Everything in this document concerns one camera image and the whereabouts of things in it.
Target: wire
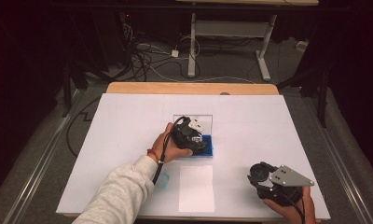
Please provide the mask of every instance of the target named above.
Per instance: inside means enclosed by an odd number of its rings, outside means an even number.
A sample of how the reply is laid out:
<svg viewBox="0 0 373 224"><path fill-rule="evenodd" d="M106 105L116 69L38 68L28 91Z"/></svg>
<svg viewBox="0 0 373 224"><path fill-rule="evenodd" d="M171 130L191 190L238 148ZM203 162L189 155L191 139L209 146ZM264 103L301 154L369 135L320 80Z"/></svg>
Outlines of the wire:
<svg viewBox="0 0 373 224"><path fill-rule="evenodd" d="M88 103L83 109L81 109L77 114L76 116L73 118L73 120L71 121L70 125L68 126L67 128L67 132L66 132L66 135L65 135L65 139L66 139L66 142L67 142L67 146L68 146L68 149L70 150L71 154L73 154L76 158L78 157L78 155L73 151L73 148L71 147L71 144L70 144L70 137L69 137L69 133L70 133L70 129L71 129L71 126L73 126L74 122L76 121L76 118L79 116L79 115L85 115L85 118L84 118L84 121L91 121L91 119L87 119L87 115L88 115L88 112L83 112L86 108L88 108L90 105L92 105L94 102L100 100L100 98L102 98L101 96L94 99L93 101L91 101L90 103Z"/></svg>
<svg viewBox="0 0 373 224"><path fill-rule="evenodd" d="M299 216L300 216L300 219L302 220L302 224L305 224L305 213L304 213L304 211L305 211L305 204L304 203L302 203L303 204L303 213L302 213L302 211L300 211L300 208L288 197L288 196L286 196L284 193L282 193L281 191L279 191L278 192L279 194L281 194L288 202L290 202L294 207L295 207L295 209L297 210L297 213L299 214Z"/></svg>
<svg viewBox="0 0 373 224"><path fill-rule="evenodd" d="M287 0L284 0L284 2L288 5L290 5L291 7L293 6L290 2L288 2Z"/></svg>
<svg viewBox="0 0 373 224"><path fill-rule="evenodd" d="M161 75L157 70L155 70L155 68L149 66L150 69L152 69L152 71L154 71L159 77L163 78L163 79L166 79L166 80L169 80L169 81L173 81L173 82L180 82L180 83L192 83L192 82L205 82L205 81L211 81L211 80L217 80L217 79L223 79L223 78L230 78L230 79L237 79L237 80L241 80L241 81L245 81L245 82L249 82L249 83L254 83L256 84L255 82L253 81L250 81L250 80L247 80L247 79L244 79L244 78L241 78L241 77L211 77L211 78L205 78L205 79L200 79L200 80L193 80L193 81L180 81L180 80L176 80L176 79L172 79L172 78L169 78L169 77L164 77L163 75Z"/></svg>
<svg viewBox="0 0 373 224"><path fill-rule="evenodd" d="M148 45L148 44L139 43L139 44L137 44L137 47L138 47L139 45L149 46L148 49L143 50L143 51L148 51L149 49L154 48L154 49L160 49L160 51L149 51L149 52L150 52L150 53L158 53L158 54L167 54L167 55L171 55L170 53L168 53L168 52L165 51L164 49L161 49L161 48L159 48L159 47L153 46L153 45L151 45L151 44Z"/></svg>
<svg viewBox="0 0 373 224"><path fill-rule="evenodd" d="M160 155L160 161L159 161L159 165L158 165L158 170L157 170L157 172L155 173L154 179L152 180L152 182L154 183L154 185L157 183L158 177L159 177L159 175L160 175L161 168L162 168L163 163L164 163L164 159L165 159L165 157L166 157L166 147L167 147L167 145L169 144L170 133L173 132L174 127L175 127L175 125L178 123L178 121L180 121L181 119L185 119L185 118L186 118L185 116L182 116L182 117L178 118L178 119L173 123L173 126L172 126L172 128L170 129L170 131L169 131L169 132L166 134L166 136L164 137L164 141L163 141L163 150L162 150L162 154Z"/></svg>
<svg viewBox="0 0 373 224"><path fill-rule="evenodd" d="M126 46L126 49L127 49L127 48L131 45L131 40L133 39L133 30L132 30L132 28L131 28L128 24L126 24L126 23L123 23L122 26L126 26L126 27L128 28L128 30L126 31L126 36L125 36L126 39L129 39L129 43L128 43L128 45Z"/></svg>
<svg viewBox="0 0 373 224"><path fill-rule="evenodd" d="M189 36L189 35L187 35L187 36L184 36L183 38L181 38L180 39L180 41L178 42L179 44L181 44L181 41L183 41L183 40L185 40L185 39L187 39L187 38L189 38L189 39L191 39L191 40L194 40L195 42L196 42L196 44L198 44L198 53L196 53L196 55L195 55L195 57L197 57L198 55L199 55L199 53L200 53L200 44L199 44L199 42L198 42L198 40L197 39L195 39L195 38L192 38L191 36Z"/></svg>
<svg viewBox="0 0 373 224"><path fill-rule="evenodd" d="M209 38L207 36L197 36L199 38L202 38L202 39L206 39L206 40L209 40L209 41L216 41L218 43L218 46L205 46L205 45L202 45L200 44L200 47L203 49L203 48L218 48L218 50L215 52L215 53L212 53L212 54L202 54L203 56L206 56L206 57L212 57L212 56L215 56L216 54L220 53L222 51L222 49L234 49L236 47L245 47L247 45L249 45L253 40L254 38L249 38L249 37L244 37L244 38L228 38L228 39L220 39L218 36L214 36L213 38ZM231 43L231 41L239 41L241 40L242 42L239 43L239 44L234 44L234 43Z"/></svg>

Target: wrist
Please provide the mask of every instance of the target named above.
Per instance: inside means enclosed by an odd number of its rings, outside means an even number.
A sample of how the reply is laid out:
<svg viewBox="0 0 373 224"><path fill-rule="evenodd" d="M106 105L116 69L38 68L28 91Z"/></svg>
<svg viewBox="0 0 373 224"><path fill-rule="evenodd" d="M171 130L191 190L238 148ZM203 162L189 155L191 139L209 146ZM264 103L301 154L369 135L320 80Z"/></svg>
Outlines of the wrist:
<svg viewBox="0 0 373 224"><path fill-rule="evenodd" d="M146 155L150 157L152 160L154 160L157 164L159 164L159 161L160 161L159 155L153 149L147 149Z"/></svg>

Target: sweater sleeve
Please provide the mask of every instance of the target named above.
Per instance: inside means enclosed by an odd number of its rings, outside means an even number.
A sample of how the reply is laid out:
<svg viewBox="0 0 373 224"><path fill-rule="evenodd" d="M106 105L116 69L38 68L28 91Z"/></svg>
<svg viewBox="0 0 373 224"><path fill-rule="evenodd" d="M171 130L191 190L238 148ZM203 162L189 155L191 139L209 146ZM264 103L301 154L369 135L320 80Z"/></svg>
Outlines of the sweater sleeve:
<svg viewBox="0 0 373 224"><path fill-rule="evenodd" d="M148 156L113 170L90 204L73 223L133 223L141 204L154 189L158 165Z"/></svg>

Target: white paper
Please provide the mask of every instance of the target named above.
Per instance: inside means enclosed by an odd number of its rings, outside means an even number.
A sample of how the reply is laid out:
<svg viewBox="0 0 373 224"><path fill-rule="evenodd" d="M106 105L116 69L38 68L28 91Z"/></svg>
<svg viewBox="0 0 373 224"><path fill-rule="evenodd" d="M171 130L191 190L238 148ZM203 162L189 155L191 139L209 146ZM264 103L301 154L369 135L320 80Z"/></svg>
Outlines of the white paper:
<svg viewBox="0 0 373 224"><path fill-rule="evenodd" d="M213 166L180 167L179 212L214 212Z"/></svg>

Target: hand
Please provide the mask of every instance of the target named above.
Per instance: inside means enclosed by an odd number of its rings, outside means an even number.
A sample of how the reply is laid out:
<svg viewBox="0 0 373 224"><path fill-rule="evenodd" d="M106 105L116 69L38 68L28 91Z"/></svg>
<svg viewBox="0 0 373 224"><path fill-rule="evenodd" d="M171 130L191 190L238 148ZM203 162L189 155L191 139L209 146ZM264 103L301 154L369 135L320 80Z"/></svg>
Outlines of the hand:
<svg viewBox="0 0 373 224"><path fill-rule="evenodd" d="M314 202L312 201L312 198L311 198L311 188L303 187L302 189L303 189L302 198L303 198L303 203L305 204L305 223L316 224L317 222L315 220ZM273 211L282 215L285 218L287 223L289 224L302 223L302 220L300 219L300 215L294 206L280 206L270 199L264 199L263 202ZM297 202L297 206L299 207L300 211L303 212L302 200L299 200L299 202Z"/></svg>
<svg viewBox="0 0 373 224"><path fill-rule="evenodd" d="M158 155L159 158L160 158L160 156L162 154L162 151L163 151L163 142L165 141L165 137L170 132L170 130L172 129L172 126L173 126L172 123L168 123L164 133L161 133L159 135L157 140L155 140L154 145L152 146L152 150ZM189 148L180 149L179 147L177 147L175 145L172 138L170 136L168 136L168 137L170 139L169 139L169 142L166 146L164 162L172 161L175 158L180 157L180 156L191 156L192 155L193 152L192 152L191 149L189 149ZM155 157L155 155L153 155L153 153L148 153L148 156L150 158L152 158L154 161L158 162L158 159Z"/></svg>

